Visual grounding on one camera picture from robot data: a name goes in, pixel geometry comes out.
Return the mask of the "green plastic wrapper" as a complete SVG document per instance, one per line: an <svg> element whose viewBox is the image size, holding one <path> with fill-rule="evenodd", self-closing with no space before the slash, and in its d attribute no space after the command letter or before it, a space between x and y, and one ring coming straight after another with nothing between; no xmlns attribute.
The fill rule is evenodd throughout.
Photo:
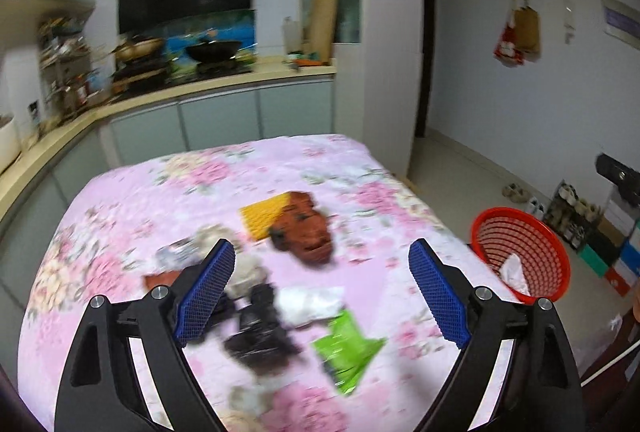
<svg viewBox="0 0 640 432"><path fill-rule="evenodd" d="M328 329L325 336L312 342L312 347L337 392L349 396L386 345L386 339L367 338L348 310L338 313Z"/></svg>

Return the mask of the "golden pan on stove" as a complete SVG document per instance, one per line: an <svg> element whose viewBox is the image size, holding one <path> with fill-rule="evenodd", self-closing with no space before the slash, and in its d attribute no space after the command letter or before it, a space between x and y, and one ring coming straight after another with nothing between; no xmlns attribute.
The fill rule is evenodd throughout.
<svg viewBox="0 0 640 432"><path fill-rule="evenodd" d="M165 47L163 38L148 38L143 40L126 40L119 44L112 54L118 62L128 63L140 59L146 59L150 55L157 54Z"/></svg>

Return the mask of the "metal spice rack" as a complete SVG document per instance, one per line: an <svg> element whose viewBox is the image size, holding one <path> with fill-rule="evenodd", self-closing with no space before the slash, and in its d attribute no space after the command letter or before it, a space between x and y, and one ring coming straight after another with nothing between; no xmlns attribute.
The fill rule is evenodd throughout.
<svg viewBox="0 0 640 432"><path fill-rule="evenodd" d="M38 26L39 65L44 102L52 117L76 118L88 107L91 50L79 18L46 18Z"/></svg>

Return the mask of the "black shoe rack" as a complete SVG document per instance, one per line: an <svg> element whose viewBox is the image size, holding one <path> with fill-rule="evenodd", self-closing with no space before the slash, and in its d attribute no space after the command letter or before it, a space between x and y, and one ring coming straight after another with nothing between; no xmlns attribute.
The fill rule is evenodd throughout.
<svg viewBox="0 0 640 432"><path fill-rule="evenodd" d="M574 251L581 251L596 230L603 210L577 194L573 185L562 180L556 187L542 222Z"/></svg>

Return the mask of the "small brown wrapper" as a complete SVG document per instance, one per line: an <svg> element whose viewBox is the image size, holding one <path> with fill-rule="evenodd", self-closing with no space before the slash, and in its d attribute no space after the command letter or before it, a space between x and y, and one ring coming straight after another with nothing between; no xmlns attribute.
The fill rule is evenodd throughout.
<svg viewBox="0 0 640 432"><path fill-rule="evenodd" d="M157 286L170 287L180 276L181 271L167 271L153 275L145 275L143 282L146 291L151 291Z"/></svg>

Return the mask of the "brown paper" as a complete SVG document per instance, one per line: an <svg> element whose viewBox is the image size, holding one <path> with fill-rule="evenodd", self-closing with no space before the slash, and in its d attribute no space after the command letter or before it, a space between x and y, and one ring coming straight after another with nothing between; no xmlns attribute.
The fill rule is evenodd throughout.
<svg viewBox="0 0 640 432"><path fill-rule="evenodd" d="M269 226L271 242L279 251L290 252L305 264L326 264L331 260L333 241L328 219L307 193L289 192L288 203Z"/></svg>

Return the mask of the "lower kitchen cabinets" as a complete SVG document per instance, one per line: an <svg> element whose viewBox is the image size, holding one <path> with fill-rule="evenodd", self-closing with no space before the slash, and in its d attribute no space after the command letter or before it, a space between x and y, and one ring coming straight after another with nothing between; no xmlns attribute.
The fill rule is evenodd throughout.
<svg viewBox="0 0 640 432"><path fill-rule="evenodd" d="M334 128L330 75L253 80L163 99L134 98L55 130L1 177L1 302L24 310L65 210L97 175L122 165Z"/></svg>

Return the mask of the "gas stove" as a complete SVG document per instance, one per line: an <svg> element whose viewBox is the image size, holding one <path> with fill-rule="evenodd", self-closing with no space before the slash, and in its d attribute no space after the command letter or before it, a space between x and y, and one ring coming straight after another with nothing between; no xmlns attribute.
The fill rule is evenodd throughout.
<svg viewBox="0 0 640 432"><path fill-rule="evenodd" d="M164 67L152 66L119 70L112 77L112 86L116 90L153 90L164 87L190 84L191 82L246 74L253 70L256 60L231 59L214 64L195 63L194 61L173 60Z"/></svg>

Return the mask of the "black wok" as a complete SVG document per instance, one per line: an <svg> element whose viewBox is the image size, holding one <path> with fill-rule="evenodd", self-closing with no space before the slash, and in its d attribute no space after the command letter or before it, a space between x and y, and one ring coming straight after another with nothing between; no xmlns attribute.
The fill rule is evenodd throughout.
<svg viewBox="0 0 640 432"><path fill-rule="evenodd" d="M200 64L218 64L231 61L241 49L242 42L237 40L201 41L186 47L186 55Z"/></svg>

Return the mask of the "wooden cutting board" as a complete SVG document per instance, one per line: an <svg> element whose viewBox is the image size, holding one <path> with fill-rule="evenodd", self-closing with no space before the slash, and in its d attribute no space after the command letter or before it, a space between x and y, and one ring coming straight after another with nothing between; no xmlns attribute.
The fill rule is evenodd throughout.
<svg viewBox="0 0 640 432"><path fill-rule="evenodd" d="M308 42L311 53L316 53L321 63L329 63L332 58L332 44L335 35L338 0L312 0Z"/></svg>

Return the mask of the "beige tissue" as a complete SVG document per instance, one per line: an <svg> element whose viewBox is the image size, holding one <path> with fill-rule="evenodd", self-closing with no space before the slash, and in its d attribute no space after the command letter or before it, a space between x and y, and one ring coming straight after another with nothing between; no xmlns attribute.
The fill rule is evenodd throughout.
<svg viewBox="0 0 640 432"><path fill-rule="evenodd" d="M267 282L268 270L262 264L262 259L248 252L239 235L227 226L202 226L194 234L194 241L202 258L221 239L232 244L235 254L234 270L224 291L232 300L248 297L253 287Z"/></svg>

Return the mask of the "white plastic bottle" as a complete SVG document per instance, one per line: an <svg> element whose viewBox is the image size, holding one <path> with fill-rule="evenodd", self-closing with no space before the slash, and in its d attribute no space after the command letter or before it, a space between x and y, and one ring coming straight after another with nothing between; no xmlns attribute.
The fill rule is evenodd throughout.
<svg viewBox="0 0 640 432"><path fill-rule="evenodd" d="M286 54L302 52L302 29L299 22L287 16L282 23L283 44Z"/></svg>

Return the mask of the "white shoes on floor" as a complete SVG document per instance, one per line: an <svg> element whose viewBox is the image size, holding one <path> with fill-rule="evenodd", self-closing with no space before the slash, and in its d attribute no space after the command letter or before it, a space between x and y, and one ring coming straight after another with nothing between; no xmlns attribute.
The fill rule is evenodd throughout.
<svg viewBox="0 0 640 432"><path fill-rule="evenodd" d="M525 212L541 221L546 213L546 206L535 196L530 197L526 204Z"/></svg>

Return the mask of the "white rice cooker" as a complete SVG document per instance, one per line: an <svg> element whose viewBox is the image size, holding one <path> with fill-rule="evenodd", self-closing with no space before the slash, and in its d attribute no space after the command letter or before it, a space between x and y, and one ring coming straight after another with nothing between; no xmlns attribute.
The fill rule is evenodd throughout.
<svg viewBox="0 0 640 432"><path fill-rule="evenodd" d="M21 154L15 119L12 115L2 115L0 122L0 172L5 171Z"/></svg>

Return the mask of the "white paper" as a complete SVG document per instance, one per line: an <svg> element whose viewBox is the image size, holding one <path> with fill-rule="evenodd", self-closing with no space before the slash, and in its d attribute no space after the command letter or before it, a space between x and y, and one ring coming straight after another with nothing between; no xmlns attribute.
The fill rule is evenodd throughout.
<svg viewBox="0 0 640 432"><path fill-rule="evenodd" d="M515 253L511 253L503 261L499 269L499 276L516 293L523 296L530 295L521 258Z"/></svg>

